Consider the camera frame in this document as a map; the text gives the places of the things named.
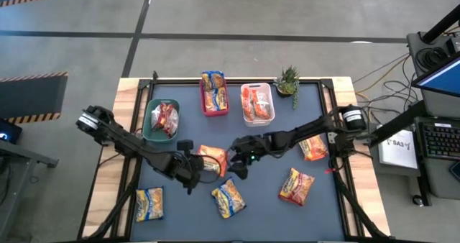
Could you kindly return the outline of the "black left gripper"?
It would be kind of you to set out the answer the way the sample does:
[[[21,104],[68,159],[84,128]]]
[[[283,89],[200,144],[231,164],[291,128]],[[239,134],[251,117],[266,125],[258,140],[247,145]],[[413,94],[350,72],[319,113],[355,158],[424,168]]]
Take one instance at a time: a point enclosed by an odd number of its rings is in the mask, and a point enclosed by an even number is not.
[[[179,152],[172,152],[171,168],[168,175],[183,184],[190,195],[193,189],[200,183],[202,175],[215,175],[212,168],[204,168],[204,161],[212,161],[212,157],[198,155],[183,155]]]

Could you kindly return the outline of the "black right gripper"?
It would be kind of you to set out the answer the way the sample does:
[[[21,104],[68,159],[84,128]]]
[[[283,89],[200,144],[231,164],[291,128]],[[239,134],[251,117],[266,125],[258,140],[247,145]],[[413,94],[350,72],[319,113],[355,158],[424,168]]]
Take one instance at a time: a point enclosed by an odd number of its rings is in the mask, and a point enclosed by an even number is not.
[[[271,141],[262,135],[248,135],[236,138],[227,150],[228,156],[233,156],[227,164],[229,170],[238,170],[239,162],[259,161],[268,155]]]

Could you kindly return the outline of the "orange Maruchan noodle pack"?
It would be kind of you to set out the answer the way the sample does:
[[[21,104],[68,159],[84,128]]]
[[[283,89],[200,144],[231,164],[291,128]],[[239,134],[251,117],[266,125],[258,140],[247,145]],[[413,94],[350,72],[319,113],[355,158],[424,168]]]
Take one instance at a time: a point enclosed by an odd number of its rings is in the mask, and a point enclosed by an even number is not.
[[[255,110],[253,105],[252,92],[248,88],[244,88],[241,93],[241,107],[246,120],[253,121],[255,118]]]
[[[320,160],[328,154],[326,145],[320,135],[300,141],[299,146],[303,152],[304,160],[307,161]]]
[[[212,161],[203,161],[203,168],[212,168],[220,177],[224,177],[227,167],[227,153],[226,150],[219,147],[211,147],[201,145],[196,153],[199,156],[212,157]]]
[[[255,115],[260,119],[270,119],[270,104],[265,93],[252,90]]]

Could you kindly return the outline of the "white plastic bin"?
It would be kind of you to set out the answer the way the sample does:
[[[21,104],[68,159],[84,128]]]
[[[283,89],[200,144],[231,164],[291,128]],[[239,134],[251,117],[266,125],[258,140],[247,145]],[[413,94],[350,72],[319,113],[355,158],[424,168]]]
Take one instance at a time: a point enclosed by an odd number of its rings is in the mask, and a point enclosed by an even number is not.
[[[243,117],[244,117],[244,122],[248,127],[261,127],[261,126],[267,126],[271,124],[271,122],[275,119],[275,106],[273,103],[272,99],[272,92],[270,85],[268,83],[246,83],[241,86],[241,93],[244,88],[248,88],[251,92],[252,90],[257,90],[259,92],[265,93],[267,96],[267,100],[270,104],[270,119],[260,119],[255,115],[255,118],[253,121],[248,121],[246,120],[246,117],[243,112]]]

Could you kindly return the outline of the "red plastic bin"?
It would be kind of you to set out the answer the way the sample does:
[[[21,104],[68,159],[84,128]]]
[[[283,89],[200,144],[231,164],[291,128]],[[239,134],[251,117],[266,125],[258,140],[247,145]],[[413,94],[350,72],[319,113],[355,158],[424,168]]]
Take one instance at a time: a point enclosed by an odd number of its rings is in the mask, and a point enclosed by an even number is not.
[[[228,94],[227,94],[227,86],[226,86],[226,81],[224,84],[224,88],[226,89],[226,96],[227,96],[227,103],[228,103],[228,109],[225,111],[206,111],[205,106],[204,106],[204,90],[203,90],[203,81],[200,80],[200,92],[201,92],[201,109],[202,112],[205,116],[207,117],[212,117],[212,116],[222,116],[226,115],[229,112],[229,99],[228,99]]]

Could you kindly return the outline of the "teal plastic bin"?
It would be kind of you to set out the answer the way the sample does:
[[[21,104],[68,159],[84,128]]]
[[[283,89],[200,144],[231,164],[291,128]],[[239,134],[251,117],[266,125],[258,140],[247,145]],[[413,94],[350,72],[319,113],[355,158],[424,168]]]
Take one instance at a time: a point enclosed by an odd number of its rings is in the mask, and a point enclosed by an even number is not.
[[[173,104],[175,106],[179,114],[180,123],[180,104],[178,101],[175,99],[152,99],[147,103],[147,108],[145,110],[144,122],[142,126],[142,136],[150,142],[167,144],[171,143],[177,137],[178,129],[175,135],[169,138],[162,129],[152,129],[151,127],[152,110],[154,110],[156,106],[161,103]]]

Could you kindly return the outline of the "grey-blue table mat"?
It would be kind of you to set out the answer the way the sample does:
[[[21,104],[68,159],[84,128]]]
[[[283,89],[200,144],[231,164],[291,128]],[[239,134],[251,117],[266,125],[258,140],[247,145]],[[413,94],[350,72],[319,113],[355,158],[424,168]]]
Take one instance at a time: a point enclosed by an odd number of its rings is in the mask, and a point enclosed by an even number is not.
[[[229,86],[229,112],[224,116],[204,116],[197,86],[160,85],[155,99],[175,99],[180,104],[179,139],[191,139],[195,146],[228,148],[247,134],[289,131],[317,119],[323,113],[318,86],[300,88],[299,102],[273,98],[275,119],[265,127],[248,127],[244,123],[240,88]],[[279,198],[282,184],[291,169],[312,175],[314,184],[305,205],[299,206]],[[246,179],[235,185],[246,203],[244,210],[229,219],[221,217],[211,191],[221,181],[205,173],[203,182],[192,193],[183,185],[143,165],[140,188],[163,187],[165,217],[162,220],[133,223],[134,241],[197,240],[204,241],[340,241],[344,237],[334,178],[328,172],[328,160],[304,160],[295,147],[280,159],[263,157],[248,168]]]

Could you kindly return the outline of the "potted succulent plant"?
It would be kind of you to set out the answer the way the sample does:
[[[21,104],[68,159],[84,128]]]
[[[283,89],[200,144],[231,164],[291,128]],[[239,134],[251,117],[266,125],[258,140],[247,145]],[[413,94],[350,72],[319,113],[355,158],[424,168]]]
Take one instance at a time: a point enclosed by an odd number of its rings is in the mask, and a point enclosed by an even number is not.
[[[274,85],[279,96],[293,98],[293,109],[296,110],[300,90],[300,76],[297,68],[290,65],[286,70],[282,70],[281,76],[274,79]]]

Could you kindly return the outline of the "white paper sign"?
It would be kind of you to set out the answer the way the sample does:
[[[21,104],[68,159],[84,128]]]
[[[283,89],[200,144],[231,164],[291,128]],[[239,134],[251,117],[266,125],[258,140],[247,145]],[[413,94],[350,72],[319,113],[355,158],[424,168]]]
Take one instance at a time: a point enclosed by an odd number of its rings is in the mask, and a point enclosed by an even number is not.
[[[402,168],[417,169],[413,133],[401,130],[378,144],[379,162]]]

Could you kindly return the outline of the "black diagonal strut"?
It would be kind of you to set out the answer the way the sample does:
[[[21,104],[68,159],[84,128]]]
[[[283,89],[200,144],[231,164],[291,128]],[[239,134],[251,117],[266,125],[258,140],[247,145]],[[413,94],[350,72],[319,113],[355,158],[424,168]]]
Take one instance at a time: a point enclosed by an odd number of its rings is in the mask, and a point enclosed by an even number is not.
[[[384,140],[398,133],[399,131],[409,127],[414,123],[415,118],[426,116],[428,116],[428,114],[424,100],[413,104],[409,107],[408,110],[399,114],[394,119],[382,125],[380,128],[377,128],[373,133],[371,133],[369,147],[374,147],[380,142],[383,142]]]

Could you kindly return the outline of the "grey metal desk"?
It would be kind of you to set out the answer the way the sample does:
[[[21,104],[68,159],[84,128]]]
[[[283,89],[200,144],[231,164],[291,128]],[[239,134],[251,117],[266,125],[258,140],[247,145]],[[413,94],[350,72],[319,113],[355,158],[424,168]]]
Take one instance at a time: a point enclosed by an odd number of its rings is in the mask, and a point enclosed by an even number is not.
[[[0,140],[0,243],[5,243],[22,194],[36,164],[56,168],[59,160]]]

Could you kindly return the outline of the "black device with blue light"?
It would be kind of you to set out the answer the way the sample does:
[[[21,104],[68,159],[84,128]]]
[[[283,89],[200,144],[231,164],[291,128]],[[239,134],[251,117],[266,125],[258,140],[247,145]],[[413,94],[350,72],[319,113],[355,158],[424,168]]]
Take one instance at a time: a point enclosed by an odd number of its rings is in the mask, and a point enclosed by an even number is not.
[[[21,133],[21,127],[0,119],[0,140],[16,144]]]

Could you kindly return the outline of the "black backlit keyboard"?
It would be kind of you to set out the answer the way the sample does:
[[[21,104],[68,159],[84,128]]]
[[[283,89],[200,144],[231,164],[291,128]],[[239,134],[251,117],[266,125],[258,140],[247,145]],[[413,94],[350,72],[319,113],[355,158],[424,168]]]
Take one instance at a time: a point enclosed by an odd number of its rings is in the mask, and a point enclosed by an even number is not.
[[[460,126],[422,122],[418,133],[425,157],[460,161]]]

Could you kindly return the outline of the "laptop computer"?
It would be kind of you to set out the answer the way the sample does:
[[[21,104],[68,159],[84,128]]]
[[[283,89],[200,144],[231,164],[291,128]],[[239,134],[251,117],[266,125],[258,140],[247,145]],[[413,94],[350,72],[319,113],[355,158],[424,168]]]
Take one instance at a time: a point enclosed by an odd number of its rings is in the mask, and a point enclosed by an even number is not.
[[[447,51],[445,45],[447,39],[439,37],[436,41],[425,43],[421,39],[420,33],[410,33],[407,35],[408,48],[413,60],[415,74],[419,78],[428,71],[418,63],[416,56],[423,49],[435,47]],[[433,91],[421,91],[424,108],[417,110],[418,117],[415,119],[424,124],[434,124],[435,122],[446,124],[448,122],[460,124],[460,98],[449,96]],[[426,155],[425,143],[422,136],[417,136],[419,148],[422,151],[420,159],[420,174],[425,180],[423,185],[431,195],[437,198],[445,198],[460,201],[460,182],[450,174],[450,167],[455,163],[453,160],[429,158]]]

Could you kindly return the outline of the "dark rounded device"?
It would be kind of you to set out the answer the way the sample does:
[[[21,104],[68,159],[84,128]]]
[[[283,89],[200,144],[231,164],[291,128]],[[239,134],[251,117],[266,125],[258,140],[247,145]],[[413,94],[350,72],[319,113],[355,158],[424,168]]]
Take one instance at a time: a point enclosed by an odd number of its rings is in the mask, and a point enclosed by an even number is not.
[[[454,164],[451,165],[451,167],[448,169],[450,174],[460,182],[460,161],[455,162]]]

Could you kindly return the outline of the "monitor with blue screen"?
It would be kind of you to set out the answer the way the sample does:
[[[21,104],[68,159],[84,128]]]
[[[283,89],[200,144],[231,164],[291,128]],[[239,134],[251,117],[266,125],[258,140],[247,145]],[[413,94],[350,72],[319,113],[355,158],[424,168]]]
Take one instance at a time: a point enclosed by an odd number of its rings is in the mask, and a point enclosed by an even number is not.
[[[417,77],[412,86],[460,97],[460,51],[446,59],[438,67]]]

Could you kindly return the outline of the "black diagonal pole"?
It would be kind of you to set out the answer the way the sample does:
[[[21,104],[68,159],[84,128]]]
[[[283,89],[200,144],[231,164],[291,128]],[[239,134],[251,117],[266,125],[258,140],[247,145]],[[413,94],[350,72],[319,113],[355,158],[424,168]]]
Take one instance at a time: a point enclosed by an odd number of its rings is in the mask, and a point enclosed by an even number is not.
[[[424,43],[432,43],[435,39],[442,35],[450,26],[460,20],[460,4],[452,9],[442,20],[440,20],[434,27],[426,32],[421,40]]]

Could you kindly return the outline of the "black metal rig frame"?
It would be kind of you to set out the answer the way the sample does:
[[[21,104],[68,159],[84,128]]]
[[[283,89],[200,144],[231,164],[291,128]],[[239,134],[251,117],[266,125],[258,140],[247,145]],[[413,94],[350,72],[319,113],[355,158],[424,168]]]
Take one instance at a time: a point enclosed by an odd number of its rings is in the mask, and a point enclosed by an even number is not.
[[[197,86],[200,89],[200,78],[158,78],[156,82],[152,79],[149,80],[149,93],[147,96],[147,103],[155,99],[153,96],[154,89],[160,85],[168,86]],[[274,88],[271,86],[271,80],[269,78],[228,78],[226,80],[227,94],[229,98],[228,88],[229,86],[241,86],[246,83],[268,83],[272,92],[272,99],[276,96]],[[300,88],[306,84],[316,84],[318,86],[321,105],[323,113],[319,117],[329,113],[333,108],[337,107],[334,84],[333,81],[327,78],[304,78],[300,81]],[[114,115],[114,119],[117,123],[120,123],[121,117],[111,111]],[[371,221],[368,215],[364,212],[363,208],[357,201],[357,196],[354,191],[353,182],[351,179],[351,167],[349,164],[349,156],[353,153],[351,141],[355,137],[345,137],[340,134],[338,142],[336,144],[330,144],[328,142],[327,134],[319,134],[321,139],[326,145],[328,154],[324,157],[328,160],[328,168],[336,168],[336,172],[332,173],[333,181],[336,189],[336,197],[339,205],[341,214],[341,225],[344,233],[344,237],[340,241],[274,241],[274,242],[361,242],[361,243],[379,243],[387,241],[387,235],[377,228],[377,225]],[[152,145],[158,150],[176,150],[177,141],[183,140],[177,137],[167,144],[160,144],[147,141],[147,144]],[[297,143],[293,148],[300,148]],[[136,223],[137,214],[137,201],[136,201],[136,190],[147,189],[139,187],[139,179],[143,165],[148,165],[144,159],[141,158],[127,158],[127,160],[135,160],[136,164],[134,169],[130,169],[128,166],[124,166],[122,169],[122,175],[130,175],[131,180],[124,180],[118,190],[118,196],[116,203],[111,205],[111,211],[105,218],[103,223],[92,235],[82,238],[78,243],[121,243],[121,242],[159,242],[159,243],[171,243],[171,242],[200,242],[197,240],[150,240],[150,241],[134,241],[131,238],[132,225]],[[233,178],[234,183],[236,179],[240,179],[234,172],[227,172],[225,179]],[[263,242],[263,241],[204,241],[204,242]]]

